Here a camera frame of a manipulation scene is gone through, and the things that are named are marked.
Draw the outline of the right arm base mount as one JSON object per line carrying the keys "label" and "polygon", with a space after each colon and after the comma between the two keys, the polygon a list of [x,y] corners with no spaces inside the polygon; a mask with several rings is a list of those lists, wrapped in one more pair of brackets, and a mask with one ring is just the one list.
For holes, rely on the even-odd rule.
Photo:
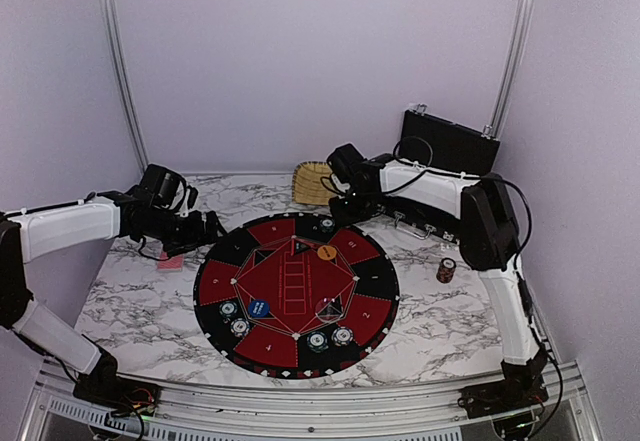
{"label": "right arm base mount", "polygon": [[525,440],[545,412],[549,399],[543,385],[529,391],[509,391],[505,381],[468,386],[460,391],[457,404],[469,419],[491,416],[494,433],[501,440]]}

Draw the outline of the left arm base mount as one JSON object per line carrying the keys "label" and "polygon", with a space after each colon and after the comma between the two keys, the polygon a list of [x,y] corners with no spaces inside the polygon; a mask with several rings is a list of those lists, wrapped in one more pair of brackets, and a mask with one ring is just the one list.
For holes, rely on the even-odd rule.
{"label": "left arm base mount", "polygon": [[139,437],[147,432],[144,415],[155,412],[159,394],[160,387],[154,383],[121,378],[111,383],[82,378],[73,388],[75,398],[109,408],[111,419],[130,418]]}

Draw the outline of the green blue chip stack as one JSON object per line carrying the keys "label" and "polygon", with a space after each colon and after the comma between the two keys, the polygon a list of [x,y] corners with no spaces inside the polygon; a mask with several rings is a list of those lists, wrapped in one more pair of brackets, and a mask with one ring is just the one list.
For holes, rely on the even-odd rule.
{"label": "green blue chip stack", "polygon": [[335,229],[335,222],[332,218],[324,218],[320,221],[319,227],[323,233],[333,232]]}
{"label": "green blue chip stack", "polygon": [[307,347],[313,353],[321,353],[329,347],[328,338],[321,331],[312,332],[307,337]]}
{"label": "green blue chip stack", "polygon": [[218,311],[221,319],[228,323],[237,316],[238,306],[235,301],[228,300],[219,305]]}

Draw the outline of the blue small blind button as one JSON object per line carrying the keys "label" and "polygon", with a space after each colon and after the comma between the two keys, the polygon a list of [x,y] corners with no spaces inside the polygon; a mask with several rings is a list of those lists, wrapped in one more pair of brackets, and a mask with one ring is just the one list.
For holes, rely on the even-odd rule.
{"label": "blue small blind button", "polygon": [[270,315],[270,305],[264,299],[253,299],[249,303],[248,315],[254,319],[266,318]]}

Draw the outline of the orange big blind button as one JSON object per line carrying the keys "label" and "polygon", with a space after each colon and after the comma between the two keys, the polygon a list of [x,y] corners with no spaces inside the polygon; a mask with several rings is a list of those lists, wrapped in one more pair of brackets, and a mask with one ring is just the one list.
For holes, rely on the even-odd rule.
{"label": "orange big blind button", "polygon": [[331,245],[322,245],[317,249],[317,255],[322,260],[331,261],[337,256],[337,249]]}

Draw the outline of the red black chip stack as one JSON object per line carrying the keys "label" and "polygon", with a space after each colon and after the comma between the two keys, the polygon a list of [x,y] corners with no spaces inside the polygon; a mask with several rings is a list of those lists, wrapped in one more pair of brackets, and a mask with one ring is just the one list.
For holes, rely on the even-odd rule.
{"label": "red black chip stack", "polygon": [[436,280],[442,284],[448,284],[453,280],[457,264],[452,258],[442,258],[436,273]]}

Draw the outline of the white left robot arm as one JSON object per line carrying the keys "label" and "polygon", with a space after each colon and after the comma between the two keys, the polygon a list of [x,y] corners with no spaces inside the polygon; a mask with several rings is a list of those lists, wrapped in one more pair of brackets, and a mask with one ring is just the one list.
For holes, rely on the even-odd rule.
{"label": "white left robot arm", "polygon": [[1,215],[1,326],[87,378],[106,406],[125,399],[116,360],[36,299],[28,264],[76,247],[128,238],[160,242],[169,258],[214,244],[225,230],[213,211],[199,211],[198,190],[184,176],[156,164],[126,191],[92,192],[74,201]]}

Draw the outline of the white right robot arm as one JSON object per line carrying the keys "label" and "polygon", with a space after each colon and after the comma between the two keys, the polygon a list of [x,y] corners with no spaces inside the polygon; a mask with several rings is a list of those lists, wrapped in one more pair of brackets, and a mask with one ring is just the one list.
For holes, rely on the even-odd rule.
{"label": "white right robot arm", "polygon": [[495,399],[506,409],[519,407],[533,394],[547,354],[533,327],[522,273],[526,243],[508,194],[513,183],[495,173],[451,172],[394,153],[367,159],[351,144],[336,148],[327,164],[335,191],[329,206],[339,224],[368,220],[396,199],[456,220],[460,255],[478,273],[502,337],[505,380],[497,384]]}

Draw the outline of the black triangular all-in marker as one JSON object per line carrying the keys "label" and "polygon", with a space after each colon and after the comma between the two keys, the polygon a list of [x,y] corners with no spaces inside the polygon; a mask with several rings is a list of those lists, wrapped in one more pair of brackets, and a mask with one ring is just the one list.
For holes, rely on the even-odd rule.
{"label": "black triangular all-in marker", "polygon": [[298,239],[293,239],[291,241],[291,255],[292,256],[296,256],[296,255],[300,255],[308,250],[311,250],[312,247],[302,241],[299,241]]}

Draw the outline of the clear round dealer button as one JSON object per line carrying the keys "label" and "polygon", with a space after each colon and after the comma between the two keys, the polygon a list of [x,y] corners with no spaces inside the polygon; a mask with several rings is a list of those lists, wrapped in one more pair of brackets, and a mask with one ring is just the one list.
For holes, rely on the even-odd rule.
{"label": "clear round dealer button", "polygon": [[344,308],[341,297],[326,297],[320,299],[315,306],[315,315],[323,323],[332,323],[341,319]]}

